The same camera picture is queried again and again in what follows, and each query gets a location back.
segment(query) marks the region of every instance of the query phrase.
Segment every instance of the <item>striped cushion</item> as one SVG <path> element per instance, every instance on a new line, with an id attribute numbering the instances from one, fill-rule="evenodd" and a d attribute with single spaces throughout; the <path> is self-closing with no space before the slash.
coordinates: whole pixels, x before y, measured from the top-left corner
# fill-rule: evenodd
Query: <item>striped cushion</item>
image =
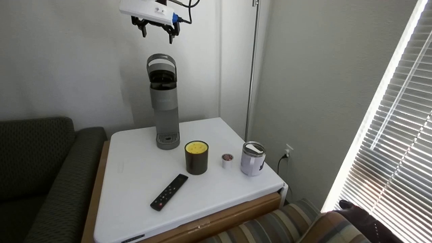
<path id="1" fill-rule="evenodd" d="M 336 212 L 321 214 L 298 243 L 370 243 L 348 220 Z"/>
<path id="2" fill-rule="evenodd" d="M 319 210 L 306 199 L 243 223 L 203 243 L 296 242 L 318 216 Z"/>

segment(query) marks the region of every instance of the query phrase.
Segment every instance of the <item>tabletop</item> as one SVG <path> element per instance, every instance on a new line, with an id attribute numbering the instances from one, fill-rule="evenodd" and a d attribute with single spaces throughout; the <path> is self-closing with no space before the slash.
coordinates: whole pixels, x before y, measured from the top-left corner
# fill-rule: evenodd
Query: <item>tabletop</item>
<path id="1" fill-rule="evenodd" d="M 129 237 L 140 240 L 276 192 L 283 180 L 267 165 L 260 175 L 248 177 L 240 170 L 244 141 L 221 119 L 180 124 L 180 146 L 161 150 L 156 128 L 121 131 L 111 137 L 94 237 L 98 243 L 116 243 Z M 184 146 L 192 140 L 209 145 L 204 174 L 186 171 Z M 221 156 L 234 156 L 230 170 Z M 161 211 L 150 203 L 179 174 L 189 177 Z"/>

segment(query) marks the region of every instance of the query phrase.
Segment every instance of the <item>coffee maker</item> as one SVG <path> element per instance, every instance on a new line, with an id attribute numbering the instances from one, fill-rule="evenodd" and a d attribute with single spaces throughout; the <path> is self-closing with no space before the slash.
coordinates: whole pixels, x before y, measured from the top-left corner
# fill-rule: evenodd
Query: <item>coffee maker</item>
<path id="1" fill-rule="evenodd" d="M 175 60 L 162 53 L 147 59 L 150 97 L 155 112 L 156 144 L 169 150 L 180 144 L 177 103 L 177 66 Z"/>

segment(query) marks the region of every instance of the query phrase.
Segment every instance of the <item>black remote control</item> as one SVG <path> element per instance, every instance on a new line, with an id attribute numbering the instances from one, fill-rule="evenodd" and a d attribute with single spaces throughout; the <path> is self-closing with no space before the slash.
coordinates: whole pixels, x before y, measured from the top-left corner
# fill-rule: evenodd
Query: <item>black remote control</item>
<path id="1" fill-rule="evenodd" d="M 150 204 L 154 210 L 161 211 L 165 204 L 174 196 L 178 189 L 188 179 L 187 176 L 179 174 L 163 192 Z"/>

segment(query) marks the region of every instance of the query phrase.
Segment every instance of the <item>yellow liquid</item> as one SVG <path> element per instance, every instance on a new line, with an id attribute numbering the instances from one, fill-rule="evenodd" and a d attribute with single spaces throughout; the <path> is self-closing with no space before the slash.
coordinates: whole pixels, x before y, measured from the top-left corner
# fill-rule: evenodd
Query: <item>yellow liquid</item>
<path id="1" fill-rule="evenodd" d="M 207 144 L 199 141 L 191 142 L 186 145 L 186 151 L 189 153 L 204 153 L 208 148 Z"/>

